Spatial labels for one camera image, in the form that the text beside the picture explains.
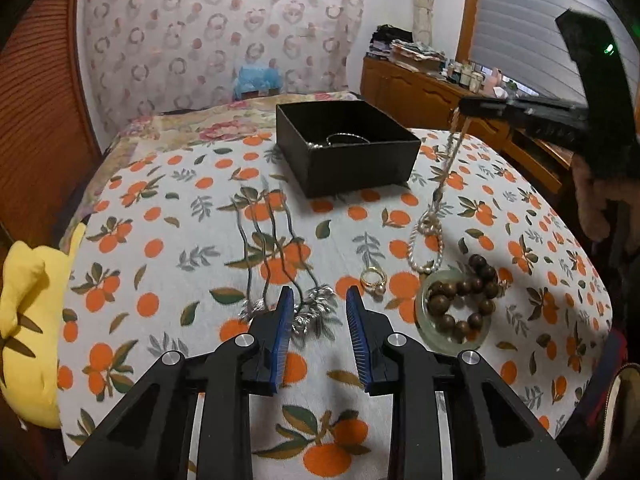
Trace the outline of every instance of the table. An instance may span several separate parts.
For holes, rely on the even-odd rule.
[[[312,337],[302,350],[290,346],[286,387],[277,397],[251,398],[255,478],[386,475],[392,401],[358,387],[344,297],[365,264],[379,263],[389,286],[381,302],[364,295],[366,307],[385,312],[395,330],[420,340],[413,310],[419,279],[406,262],[406,241],[430,202],[447,133],[416,130],[422,146],[407,188],[308,200],[272,132],[149,156],[121,170],[104,190],[65,296],[59,404],[69,455],[164,350],[203,354],[247,330],[237,320],[247,270],[228,206],[233,194],[260,193],[266,179],[271,190],[282,187],[296,235],[304,238],[302,258],[334,286],[344,324],[332,329],[335,343]],[[609,297],[568,228],[497,153],[468,138],[453,170],[442,205],[443,267],[478,252],[510,283],[479,352],[556,436],[602,351]],[[282,195],[271,197],[277,208]],[[265,209],[242,209],[254,246],[249,218],[267,231]],[[287,244],[286,215],[276,216]],[[433,257],[432,249],[433,240],[421,241],[418,257]],[[302,288],[312,286],[299,253],[289,249],[286,257]],[[268,300],[275,302],[288,282],[282,263],[260,255],[250,263],[253,297],[260,297],[269,266]],[[333,432],[323,431],[334,424]],[[282,428],[305,439],[282,452]],[[320,434],[322,446],[306,444]],[[197,439],[193,470],[196,457]]]

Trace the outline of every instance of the black box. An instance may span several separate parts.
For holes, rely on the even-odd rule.
[[[350,133],[370,144],[312,148]],[[276,106],[276,143],[307,197],[409,180],[420,139],[366,101],[312,101]]]

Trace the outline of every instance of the blue plastic bag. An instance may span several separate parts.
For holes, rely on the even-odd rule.
[[[234,98],[241,99],[246,92],[266,94],[271,89],[280,89],[282,78],[275,68],[266,66],[244,65],[240,68],[238,79],[234,85]]]

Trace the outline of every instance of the stack of clothes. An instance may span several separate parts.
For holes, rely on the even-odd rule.
[[[446,56],[424,43],[393,40],[388,58],[392,63],[412,72],[439,72],[446,63]]]
[[[366,56],[374,59],[389,59],[391,56],[391,43],[394,40],[411,43],[414,38],[407,30],[392,27],[391,25],[379,25],[371,37],[369,51]]]

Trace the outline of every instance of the window blind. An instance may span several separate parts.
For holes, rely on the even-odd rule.
[[[569,8],[595,14],[609,24],[635,98],[640,54],[606,0],[479,0],[470,58],[498,67],[542,95],[586,102],[577,66],[554,21]]]

